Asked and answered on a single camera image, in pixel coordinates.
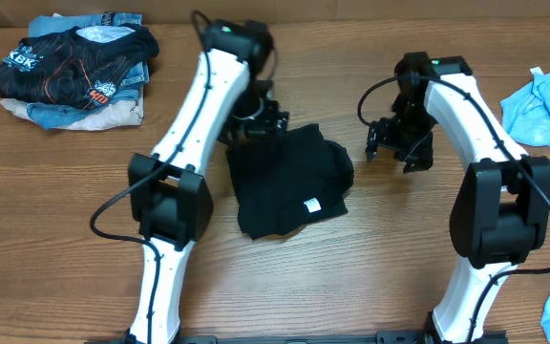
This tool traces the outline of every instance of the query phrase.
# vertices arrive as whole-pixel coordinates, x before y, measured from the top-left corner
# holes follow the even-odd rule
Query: wood grain surface
[[[232,21],[550,17],[550,0],[0,0],[0,28],[24,28],[38,15],[142,13],[146,24],[189,23],[190,11]]]
[[[190,27],[155,25],[160,44],[139,128],[101,133],[44,131],[0,106],[0,343],[81,343],[120,336],[132,323],[142,274],[141,247],[95,237],[88,220],[127,184],[133,152],[148,154],[189,89],[199,45]],[[550,71],[550,19],[322,22],[271,27],[281,61],[275,97],[291,127],[320,123],[347,147],[355,182],[349,214],[293,236],[252,242],[239,231],[218,145],[208,171],[216,205],[198,242],[181,298],[182,334],[221,337],[374,333],[418,329],[443,296],[455,251],[448,220],[463,178],[453,147],[434,129],[434,167],[402,174],[382,152],[364,162],[367,128],[359,97],[392,75],[403,53],[463,55],[499,116],[499,101]],[[0,29],[0,60],[26,34]],[[389,116],[394,86],[373,93],[367,118]],[[547,155],[550,148],[530,148]],[[128,199],[99,220],[137,234]],[[550,266],[547,239],[524,265]],[[539,320],[550,275],[515,276],[486,327],[513,343],[544,343]]]

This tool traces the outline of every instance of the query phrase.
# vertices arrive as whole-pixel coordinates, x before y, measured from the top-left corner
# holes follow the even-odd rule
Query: pile of clothes
[[[140,125],[148,58],[159,44],[141,14],[39,16],[3,58],[0,103],[44,129]]]

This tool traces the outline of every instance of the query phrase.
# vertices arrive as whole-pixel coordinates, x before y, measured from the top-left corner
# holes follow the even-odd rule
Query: wooden table
[[[145,89],[139,128],[102,133],[44,131],[0,106],[0,343],[80,343],[120,336],[131,325],[141,247],[88,228],[95,209],[125,187],[133,152],[148,154],[180,108],[197,65],[189,26],[152,26],[160,55]],[[0,29],[0,59],[25,29]],[[221,337],[374,333],[419,329],[443,296],[455,251],[448,219],[463,178],[442,130],[434,167],[402,174],[383,152],[365,163],[367,128],[355,116],[362,93],[392,75],[403,53],[464,56],[496,114],[499,101],[550,72],[550,19],[388,20],[277,25],[276,95],[291,128],[319,122],[345,147],[356,178],[349,214],[296,235],[252,242],[237,225],[237,201],[219,145],[208,182],[216,210],[190,260],[181,298],[182,334]],[[397,90],[370,96],[366,116],[389,115]],[[550,148],[528,148],[534,155]],[[100,220],[133,235],[128,199]],[[550,223],[524,265],[550,265]],[[487,320],[514,343],[545,342],[539,320],[550,275],[507,281]]]

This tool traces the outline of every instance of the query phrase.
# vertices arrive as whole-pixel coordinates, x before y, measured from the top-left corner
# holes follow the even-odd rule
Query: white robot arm
[[[160,269],[148,338],[147,314],[157,262],[154,251],[144,246],[139,306],[125,343],[169,344],[178,334],[183,275],[213,210],[204,177],[216,141],[232,145],[238,136],[276,135],[287,127],[288,113],[279,111],[277,102],[266,97],[272,81],[256,80],[273,48],[266,25],[248,21],[239,26],[217,20],[201,40],[204,52],[174,123],[151,157],[136,154],[129,165],[129,184],[134,184],[167,163],[177,145],[182,145],[165,173],[131,193],[133,215],[141,223],[139,233],[158,249]]]
[[[466,343],[469,331],[473,331],[472,340],[483,337],[485,317],[506,277],[480,300],[490,279],[516,269],[530,250],[542,245],[548,217],[548,208],[504,155],[486,121],[549,198],[550,162],[545,157],[528,157],[502,129],[462,57],[429,59],[423,52],[405,54],[394,72],[397,76],[386,81],[397,80],[400,87],[392,106],[396,115],[370,124],[367,157],[374,157],[377,146],[383,146],[395,150],[395,156],[407,163],[405,172],[429,169],[433,163],[432,127],[437,123],[454,146],[466,172],[450,218],[459,256],[445,296],[429,316],[426,330],[433,343]],[[363,122],[362,103],[375,88],[367,91],[358,106]],[[501,204],[501,192],[518,198]],[[472,323],[477,304],[480,309]],[[503,333],[481,338],[481,343],[505,342]]]

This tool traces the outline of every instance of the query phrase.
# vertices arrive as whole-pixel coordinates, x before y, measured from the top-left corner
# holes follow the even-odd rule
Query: black mounting bracket
[[[473,71],[461,56],[430,59],[426,52],[405,54],[394,68],[395,75],[471,75]],[[391,106],[392,118],[381,118],[370,124],[367,137],[367,160],[372,160],[381,146],[395,152],[394,157],[405,162],[403,173],[428,170],[432,167],[433,134],[436,120],[424,107],[428,81],[404,79],[398,81],[400,93]]]
[[[135,154],[128,168],[129,185],[140,181],[159,168],[156,158]],[[153,180],[131,192],[133,218],[140,222],[139,234],[149,239],[164,237],[183,249],[190,240],[198,241],[213,213],[214,203],[203,176],[173,165],[165,167]]]
[[[250,80],[235,102],[218,141],[237,148],[240,138],[261,139],[285,133],[289,112],[281,111],[279,103],[270,99],[272,88],[272,80]]]
[[[223,338],[213,335],[181,337],[175,344],[454,344],[441,341],[434,329],[379,331],[369,335],[310,335]],[[508,344],[506,332],[486,332],[473,344]]]
[[[263,69],[273,50],[273,36],[265,23],[247,20],[238,25],[216,19],[201,36],[206,51],[212,48],[234,54],[239,61],[246,61],[253,79]]]
[[[465,344],[464,343],[452,343],[447,340],[441,340],[434,325],[434,319],[432,318],[432,312],[428,312],[428,317],[426,318],[426,323],[424,325],[424,331],[421,332],[421,335],[418,335],[416,344]],[[506,336],[505,331],[486,331],[483,333],[481,338],[477,338],[473,341],[473,344],[508,344],[508,337]]]
[[[519,162],[550,199],[550,161],[523,157]],[[517,195],[500,203],[501,188]],[[549,209],[510,161],[484,159],[471,163],[449,219],[455,251],[468,257],[475,269],[486,264],[520,264],[544,243]]]

